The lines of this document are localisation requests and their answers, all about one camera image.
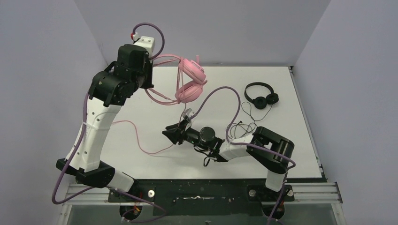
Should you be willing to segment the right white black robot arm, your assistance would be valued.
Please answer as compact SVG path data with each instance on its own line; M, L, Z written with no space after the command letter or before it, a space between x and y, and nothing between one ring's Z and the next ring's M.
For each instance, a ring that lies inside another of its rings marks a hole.
M231 140L216 137L211 127L197 131L187 123L167 126L162 134L174 145L190 143L195 151L206 156L204 166L209 160L228 162L235 158L253 157L268 171L264 194L270 200L282 195L288 170L295 166L291 159L294 143L265 127L257 127L253 133Z

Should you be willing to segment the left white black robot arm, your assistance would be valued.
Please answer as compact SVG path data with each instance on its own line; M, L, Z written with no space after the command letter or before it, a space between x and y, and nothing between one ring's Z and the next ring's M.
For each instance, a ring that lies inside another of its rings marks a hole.
M100 156L111 125L126 100L138 89L153 87L152 50L125 44L118 50L117 60L92 79L84 117L72 150L56 162L56 168L75 176L80 183L95 188L120 190L125 199L138 196L135 179L101 161Z

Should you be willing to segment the pink over-ear headphones with cable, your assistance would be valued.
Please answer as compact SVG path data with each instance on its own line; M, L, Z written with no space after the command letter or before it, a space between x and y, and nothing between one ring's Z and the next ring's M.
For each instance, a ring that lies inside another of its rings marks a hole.
M187 109L187 104L202 94L207 83L207 76L200 65L199 56L196 56L196 60L189 60L172 54L163 54L155 57L153 66L157 67L168 63L177 63L175 98L171 99L153 88L145 92L151 100L160 105L184 104L184 109Z

